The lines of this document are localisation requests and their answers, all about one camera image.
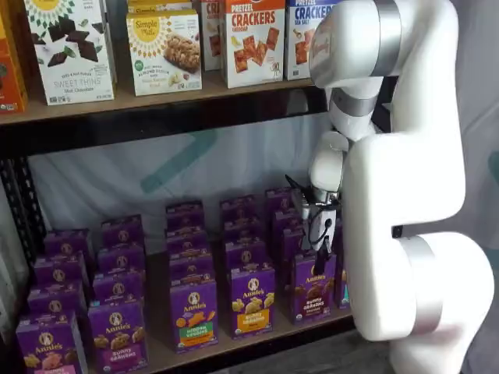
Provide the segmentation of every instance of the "product box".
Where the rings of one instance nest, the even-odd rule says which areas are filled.
[[[0,114],[19,113],[26,109],[27,93],[23,71],[12,33],[7,1],[0,2]]]
[[[175,231],[185,226],[204,227],[203,203],[199,200],[169,205],[166,207],[166,228]]]
[[[79,280],[33,286],[28,306],[32,313],[74,311],[78,317],[87,315],[87,302]]]
[[[126,299],[143,300],[143,271],[136,269],[113,269],[106,273],[97,273],[94,278],[95,299],[99,302],[112,296],[124,296]]]
[[[200,15],[204,70],[217,70],[221,68],[220,2],[218,0],[196,0],[195,7]]]
[[[148,363],[142,302],[113,298],[93,302],[88,318],[97,356],[98,372],[132,372]]]
[[[101,272],[111,271],[115,268],[135,268],[142,271],[146,269],[146,256],[143,253],[143,248],[136,243],[103,248],[97,254],[97,262]]]
[[[104,221],[101,224],[102,245],[110,248],[121,243],[139,243],[144,248],[144,234],[140,214]]]
[[[44,239],[45,253],[48,255],[72,255],[82,252],[85,263],[89,268],[94,267],[95,255],[92,247],[90,230],[87,228],[76,230],[48,231]]]
[[[82,281],[89,288],[87,270],[81,252],[73,255],[38,256],[34,263],[34,275],[38,284]]]
[[[135,95],[201,89],[199,23],[195,10],[128,13]]]
[[[190,0],[129,0],[128,13],[162,12],[165,10],[192,9]]]
[[[48,105],[115,98],[100,0],[25,2]]]
[[[74,312],[22,317],[16,335],[28,374],[88,373]]]
[[[217,284],[213,270],[187,277],[172,274],[170,308],[177,353],[218,343]]]
[[[231,333],[234,339],[272,331],[275,275],[270,263],[231,269]]]
[[[282,80],[285,0],[224,0],[220,29],[228,88]]]
[[[324,273],[313,275],[315,251],[298,254],[292,265],[291,312],[293,323],[322,319],[333,307],[334,269],[336,256],[332,255]]]

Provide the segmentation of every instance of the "carton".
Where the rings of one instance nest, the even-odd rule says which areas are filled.
[[[170,318],[177,353],[218,342],[217,285],[213,270],[188,276],[172,274]]]
[[[142,303],[114,297],[93,302],[88,318],[94,337],[98,372],[132,372],[147,366]]]
[[[275,275],[269,262],[231,269],[231,333],[239,339],[272,331]]]
[[[74,312],[22,317],[16,335],[28,374],[88,373]]]
[[[128,13],[126,25],[135,95],[201,89],[195,10]]]

